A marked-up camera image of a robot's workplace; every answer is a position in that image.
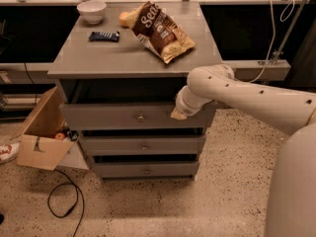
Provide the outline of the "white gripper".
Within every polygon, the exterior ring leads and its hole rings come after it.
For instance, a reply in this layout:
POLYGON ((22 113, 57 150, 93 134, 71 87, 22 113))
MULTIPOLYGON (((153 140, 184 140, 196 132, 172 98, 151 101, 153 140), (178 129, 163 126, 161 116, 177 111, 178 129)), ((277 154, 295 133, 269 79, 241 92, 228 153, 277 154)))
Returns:
POLYGON ((210 99, 196 95, 188 86, 184 86, 176 96, 175 108, 170 117, 176 120, 185 120, 194 116, 210 99))

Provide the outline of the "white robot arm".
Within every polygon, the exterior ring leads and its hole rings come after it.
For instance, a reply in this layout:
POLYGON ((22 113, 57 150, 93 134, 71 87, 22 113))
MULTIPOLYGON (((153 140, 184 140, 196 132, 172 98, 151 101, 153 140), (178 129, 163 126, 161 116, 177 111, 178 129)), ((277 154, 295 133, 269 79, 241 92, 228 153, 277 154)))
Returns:
POLYGON ((171 117, 192 117, 211 102, 237 109, 287 135, 316 128, 315 93, 238 81, 226 64, 193 69, 176 96, 171 117))

